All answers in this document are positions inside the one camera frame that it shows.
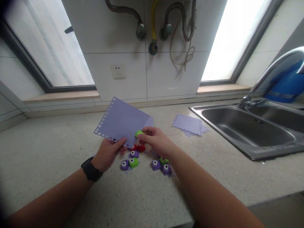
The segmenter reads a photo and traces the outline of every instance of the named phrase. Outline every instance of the speckled countertop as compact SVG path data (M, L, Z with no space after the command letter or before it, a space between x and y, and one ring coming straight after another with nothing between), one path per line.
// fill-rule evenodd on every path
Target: speckled countertop
M177 114L198 118L188 107L200 104L141 110L153 116L156 127L247 206L304 190L304 153L265 164L253 162L204 121L210 131L189 138L171 126ZM68 177L96 153L102 138L93 130L102 115L28 119L0 133L1 191L8 214ZM137 168L121 171L120 163L128 154L117 156L65 227L172 227L193 220L177 177L152 171L150 152L140 154Z

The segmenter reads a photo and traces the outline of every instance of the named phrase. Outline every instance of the hand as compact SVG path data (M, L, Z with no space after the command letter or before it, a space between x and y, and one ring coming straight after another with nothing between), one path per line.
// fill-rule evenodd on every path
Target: hand
M121 155L124 155L124 152L127 150L124 146L126 141L127 138L122 138L117 142L104 139L97 154L91 161L92 165L101 173L106 171L113 164L114 159L119 152L121 152Z
M178 147L159 128L144 127L137 137L152 146L161 157L169 158Z

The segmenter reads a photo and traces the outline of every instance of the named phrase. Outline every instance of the stainless steel sink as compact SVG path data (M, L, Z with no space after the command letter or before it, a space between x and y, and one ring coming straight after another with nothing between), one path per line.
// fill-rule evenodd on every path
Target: stainless steel sink
M272 102L249 111L237 104L189 109L253 161L304 151L303 124L294 124L304 120L303 111L291 112Z
M304 133L304 116L279 107L261 106L248 109L253 114L276 124Z

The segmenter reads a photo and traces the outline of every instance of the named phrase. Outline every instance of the purple paper sheet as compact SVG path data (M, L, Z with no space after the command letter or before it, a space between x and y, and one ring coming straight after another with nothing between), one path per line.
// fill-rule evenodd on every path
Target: purple paper sheet
M150 116L146 122L146 124L144 125L144 127L147 127L147 126L151 126L153 127L153 117Z
M124 145L131 148L137 140L135 132L141 130L146 124L152 124L153 126L153 117L151 122L148 114L113 97L107 111L94 130L94 134L114 142L126 137L127 141Z
M203 130L202 121L200 119L180 114L175 117L172 126L197 135L202 135L205 130Z
M194 136L195 134L194 133L191 133L191 132L188 132L188 131L185 131L185 130L181 130L187 137L191 137L191 136Z

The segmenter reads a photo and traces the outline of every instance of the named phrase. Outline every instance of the window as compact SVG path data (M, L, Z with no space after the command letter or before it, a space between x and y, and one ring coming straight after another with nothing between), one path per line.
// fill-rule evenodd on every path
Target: window
M45 91L96 89L61 0L12 2L5 15L11 46L24 49L17 52Z
M236 81L281 2L227 1L201 85Z

